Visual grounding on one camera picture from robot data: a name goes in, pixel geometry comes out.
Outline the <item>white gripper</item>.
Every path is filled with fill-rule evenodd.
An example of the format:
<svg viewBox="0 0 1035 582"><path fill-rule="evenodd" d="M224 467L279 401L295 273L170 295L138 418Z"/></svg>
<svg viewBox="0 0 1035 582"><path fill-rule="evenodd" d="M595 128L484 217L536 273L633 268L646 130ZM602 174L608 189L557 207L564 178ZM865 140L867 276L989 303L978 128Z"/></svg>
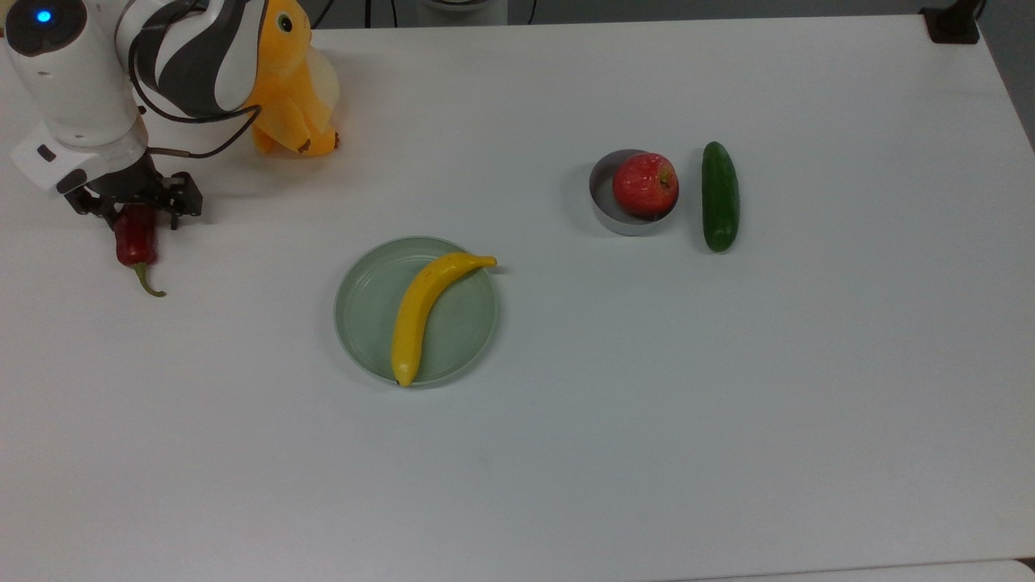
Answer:
<svg viewBox="0 0 1035 582"><path fill-rule="evenodd" d="M109 229L116 228L122 204L157 196L170 229L177 230L184 215L200 216L203 196L188 172L159 176L147 146L141 121L115 141L92 146L59 142L41 124L14 145L11 161L38 188L64 196L76 214L94 215Z"/></svg>

